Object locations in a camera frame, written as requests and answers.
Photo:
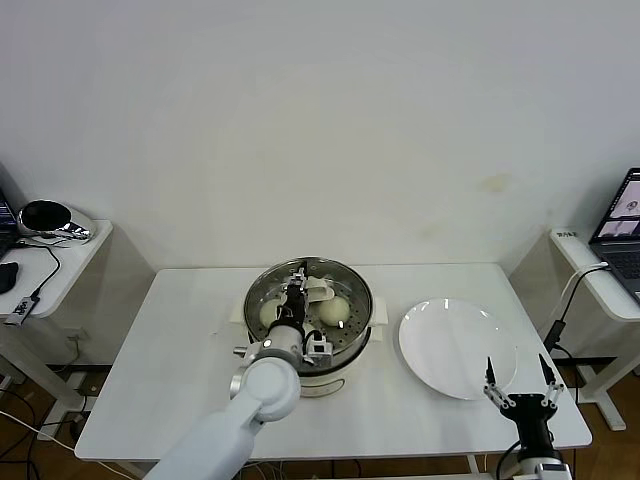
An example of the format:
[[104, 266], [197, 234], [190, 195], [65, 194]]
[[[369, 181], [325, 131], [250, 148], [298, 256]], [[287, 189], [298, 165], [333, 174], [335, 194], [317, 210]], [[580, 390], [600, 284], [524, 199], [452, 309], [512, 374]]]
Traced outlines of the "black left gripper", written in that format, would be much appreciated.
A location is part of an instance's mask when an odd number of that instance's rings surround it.
[[292, 273], [287, 280], [285, 298], [277, 307], [276, 319], [301, 326], [306, 317], [307, 297], [302, 286], [306, 284], [306, 269], [300, 267], [297, 273]]

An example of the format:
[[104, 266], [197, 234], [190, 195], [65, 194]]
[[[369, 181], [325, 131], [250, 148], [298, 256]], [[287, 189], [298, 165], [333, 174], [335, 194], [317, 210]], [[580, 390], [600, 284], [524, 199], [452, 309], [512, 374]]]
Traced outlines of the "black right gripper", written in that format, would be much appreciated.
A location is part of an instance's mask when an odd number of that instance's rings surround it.
[[565, 385], [557, 381], [545, 358], [541, 354], [538, 358], [547, 385], [546, 393], [507, 395], [498, 386], [491, 357], [487, 357], [483, 392], [501, 409], [502, 416], [515, 423], [522, 455], [554, 455], [547, 422], [555, 415], [559, 397], [565, 391]]

